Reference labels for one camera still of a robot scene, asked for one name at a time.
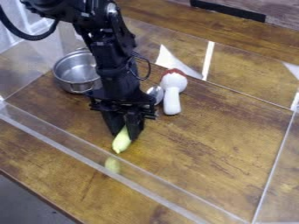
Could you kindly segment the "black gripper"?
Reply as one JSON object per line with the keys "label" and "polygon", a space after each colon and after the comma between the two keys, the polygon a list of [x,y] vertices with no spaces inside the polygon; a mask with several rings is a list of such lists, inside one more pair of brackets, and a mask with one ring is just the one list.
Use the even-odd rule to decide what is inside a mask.
{"label": "black gripper", "polygon": [[99,69],[101,87],[88,91],[89,106],[100,111],[108,130],[117,135],[124,125],[128,136],[135,141],[144,130],[145,118],[155,119],[155,98],[140,89],[136,65],[117,69]]}

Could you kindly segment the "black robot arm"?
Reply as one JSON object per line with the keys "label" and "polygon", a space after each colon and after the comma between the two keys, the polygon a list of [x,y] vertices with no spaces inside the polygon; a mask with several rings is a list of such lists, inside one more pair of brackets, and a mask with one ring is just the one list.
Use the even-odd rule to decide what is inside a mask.
{"label": "black robot arm", "polygon": [[92,53],[101,87],[86,92],[89,107],[101,113],[112,135],[127,129],[137,139],[145,118],[155,118],[155,98],[140,89],[136,35],[127,29],[113,0],[21,0],[42,18],[72,24]]}

